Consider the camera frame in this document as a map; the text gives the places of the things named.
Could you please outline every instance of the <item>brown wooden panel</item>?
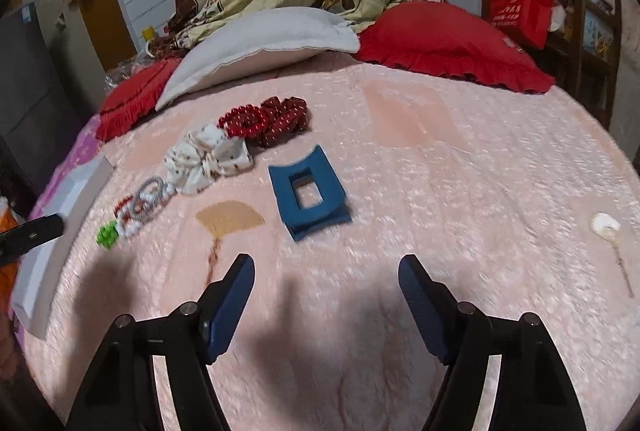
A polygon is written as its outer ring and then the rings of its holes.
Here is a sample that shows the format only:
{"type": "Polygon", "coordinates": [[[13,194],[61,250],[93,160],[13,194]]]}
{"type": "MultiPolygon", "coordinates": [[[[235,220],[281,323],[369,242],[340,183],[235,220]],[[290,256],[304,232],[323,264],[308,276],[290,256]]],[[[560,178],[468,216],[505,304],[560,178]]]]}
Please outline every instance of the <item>brown wooden panel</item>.
{"type": "Polygon", "coordinates": [[[136,55],[118,0],[79,0],[95,53],[105,71],[136,55]]]}

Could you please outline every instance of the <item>blue gripper pad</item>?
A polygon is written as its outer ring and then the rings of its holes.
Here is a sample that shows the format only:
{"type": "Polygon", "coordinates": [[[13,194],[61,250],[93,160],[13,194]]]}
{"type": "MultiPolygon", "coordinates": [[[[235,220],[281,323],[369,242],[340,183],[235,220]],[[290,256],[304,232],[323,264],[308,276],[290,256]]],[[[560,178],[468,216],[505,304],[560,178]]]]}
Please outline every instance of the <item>blue gripper pad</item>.
{"type": "Polygon", "coordinates": [[[294,241],[300,241],[307,234],[326,225],[351,221],[349,209],[345,205],[347,194],[320,146],[316,146],[309,156],[290,166],[269,166],[269,175],[280,219],[294,241]],[[322,201],[303,209],[298,203],[294,188],[308,179],[316,183],[322,201]]]}
{"type": "Polygon", "coordinates": [[[449,364],[449,347],[445,341],[444,324],[427,291],[418,279],[422,265],[414,255],[406,255],[398,265],[398,283],[404,295],[415,325],[427,350],[442,364],[449,364]]]}
{"type": "Polygon", "coordinates": [[[251,256],[241,254],[220,281],[226,288],[220,308],[209,323],[210,340],[207,347],[207,364],[229,349],[231,338],[238,328],[249,294],[254,288],[255,265],[251,256]]]}

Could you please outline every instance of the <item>white pillow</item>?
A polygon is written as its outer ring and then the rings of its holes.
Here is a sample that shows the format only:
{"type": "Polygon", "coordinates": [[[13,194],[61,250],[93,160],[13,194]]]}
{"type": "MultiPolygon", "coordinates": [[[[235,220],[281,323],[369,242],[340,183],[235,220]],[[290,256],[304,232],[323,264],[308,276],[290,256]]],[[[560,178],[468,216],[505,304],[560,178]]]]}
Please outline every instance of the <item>white pillow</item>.
{"type": "Polygon", "coordinates": [[[325,50],[355,53],[360,41],[347,21],[310,7],[254,12],[230,21],[191,50],[156,104],[241,77],[290,65],[325,50]]]}

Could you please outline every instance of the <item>red ruffled pillow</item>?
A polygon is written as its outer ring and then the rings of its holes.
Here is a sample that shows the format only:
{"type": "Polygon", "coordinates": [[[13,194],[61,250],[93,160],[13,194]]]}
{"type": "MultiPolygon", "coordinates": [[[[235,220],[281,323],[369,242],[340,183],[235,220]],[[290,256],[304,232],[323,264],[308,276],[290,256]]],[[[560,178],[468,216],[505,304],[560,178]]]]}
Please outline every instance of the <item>red ruffled pillow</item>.
{"type": "Polygon", "coordinates": [[[402,2],[360,34],[359,61],[437,77],[547,92],[555,78],[500,30],[455,5],[402,2]]]}
{"type": "Polygon", "coordinates": [[[169,77],[182,60],[167,58],[156,61],[121,82],[100,107],[98,140],[111,140],[126,134],[133,124],[147,115],[158,102],[169,77]]]}

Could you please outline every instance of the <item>pillow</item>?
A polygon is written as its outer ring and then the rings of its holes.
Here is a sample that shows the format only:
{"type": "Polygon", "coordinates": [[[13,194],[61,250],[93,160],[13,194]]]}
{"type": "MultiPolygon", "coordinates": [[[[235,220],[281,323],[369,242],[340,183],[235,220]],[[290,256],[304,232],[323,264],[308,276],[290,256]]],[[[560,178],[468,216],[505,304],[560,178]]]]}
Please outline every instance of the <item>pillow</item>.
{"type": "Polygon", "coordinates": [[[100,126],[95,137],[106,142],[126,134],[139,118],[156,106],[179,64],[179,58],[161,59],[121,82],[100,107],[100,126]]]}
{"type": "Polygon", "coordinates": [[[455,5],[403,2],[360,34],[356,59],[438,77],[546,92],[555,79],[500,30],[455,5]]]}
{"type": "Polygon", "coordinates": [[[183,59],[156,110],[175,98],[232,79],[280,68],[325,50],[355,53],[360,43],[339,16],[309,7],[254,12],[221,27],[183,59]]]}

